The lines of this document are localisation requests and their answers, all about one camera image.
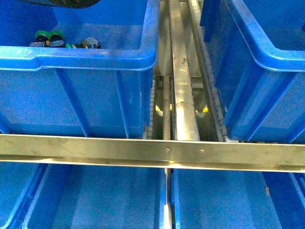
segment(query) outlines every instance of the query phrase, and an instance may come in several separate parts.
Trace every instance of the metal rail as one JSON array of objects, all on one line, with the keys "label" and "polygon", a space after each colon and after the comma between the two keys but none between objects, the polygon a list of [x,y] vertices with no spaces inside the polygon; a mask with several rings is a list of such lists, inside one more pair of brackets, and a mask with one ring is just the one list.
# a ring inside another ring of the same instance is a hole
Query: metal rail
[{"label": "metal rail", "polygon": [[180,1],[170,0],[170,35],[173,54],[173,91],[175,110],[175,139],[199,141],[193,101],[192,84],[186,55]]},{"label": "metal rail", "polygon": [[[163,77],[163,140],[171,139],[171,110],[170,110],[170,77]],[[172,228],[172,205],[171,205],[171,169],[165,169],[166,175],[166,203],[164,215],[164,228]]]},{"label": "metal rail", "polygon": [[0,160],[305,172],[304,145],[1,135]]}]

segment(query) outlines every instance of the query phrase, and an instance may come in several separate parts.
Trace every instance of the blue plastic bin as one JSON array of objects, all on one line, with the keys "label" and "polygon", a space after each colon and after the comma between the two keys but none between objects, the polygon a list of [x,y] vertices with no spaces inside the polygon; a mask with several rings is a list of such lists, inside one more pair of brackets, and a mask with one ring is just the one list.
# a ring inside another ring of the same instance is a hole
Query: blue plastic bin
[{"label": "blue plastic bin", "polygon": [[204,0],[228,136],[305,143],[305,2]]},{"label": "blue plastic bin", "polygon": [[156,168],[49,165],[23,229],[161,229],[165,173]]},{"label": "blue plastic bin", "polygon": [[[159,0],[0,9],[0,132],[141,138],[149,125]],[[101,49],[28,47],[38,30]]]},{"label": "blue plastic bin", "polygon": [[0,163],[0,228],[19,228],[41,181],[45,165]]},{"label": "blue plastic bin", "polygon": [[175,228],[303,229],[304,195],[290,177],[294,175],[175,169]]},{"label": "blue plastic bin", "polygon": [[305,228],[305,176],[293,173],[263,173],[282,229]]}]

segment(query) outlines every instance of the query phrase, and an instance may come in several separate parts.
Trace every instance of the dark object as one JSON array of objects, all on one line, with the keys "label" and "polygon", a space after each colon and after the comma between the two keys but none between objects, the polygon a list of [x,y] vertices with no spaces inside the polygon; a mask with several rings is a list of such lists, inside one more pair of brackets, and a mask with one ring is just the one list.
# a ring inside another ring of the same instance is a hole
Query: dark object
[{"label": "dark object", "polygon": [[39,5],[59,6],[67,8],[87,8],[98,3],[100,0],[21,0]]},{"label": "dark object", "polygon": [[66,44],[66,48],[69,48],[69,49],[83,49],[85,47],[82,44]]}]

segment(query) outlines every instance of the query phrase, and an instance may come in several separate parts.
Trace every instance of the metal shelf frame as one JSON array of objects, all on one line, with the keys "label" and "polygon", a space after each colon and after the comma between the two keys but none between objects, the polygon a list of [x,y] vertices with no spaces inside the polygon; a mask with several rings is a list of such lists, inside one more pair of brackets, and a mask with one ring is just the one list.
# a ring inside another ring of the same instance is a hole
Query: metal shelf frame
[{"label": "metal shelf frame", "polygon": [[218,142],[199,141],[180,1],[169,0],[173,59],[174,124],[170,78],[163,77],[163,140],[0,135],[0,161],[101,166],[305,172],[305,145],[240,143],[228,140],[211,64],[199,26],[197,0],[186,0],[203,87]]}]

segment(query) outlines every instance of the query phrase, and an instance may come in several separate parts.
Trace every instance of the small part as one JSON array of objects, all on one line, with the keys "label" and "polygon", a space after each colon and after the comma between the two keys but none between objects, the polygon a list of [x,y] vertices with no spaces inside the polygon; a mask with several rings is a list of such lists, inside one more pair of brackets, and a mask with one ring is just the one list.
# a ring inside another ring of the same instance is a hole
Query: small part
[{"label": "small part", "polygon": [[87,39],[82,40],[81,44],[86,49],[99,49],[100,48],[99,42],[94,37],[89,37]]},{"label": "small part", "polygon": [[30,47],[46,47],[49,41],[49,33],[43,30],[37,31],[35,34],[35,42],[30,43]]},{"label": "small part", "polygon": [[62,32],[58,30],[52,30],[51,32],[49,32],[49,40],[50,42],[47,43],[49,47],[53,47],[53,48],[65,47],[64,36]]},{"label": "small part", "polygon": [[66,48],[69,48],[69,49],[83,49],[84,46],[82,44],[66,44]]}]

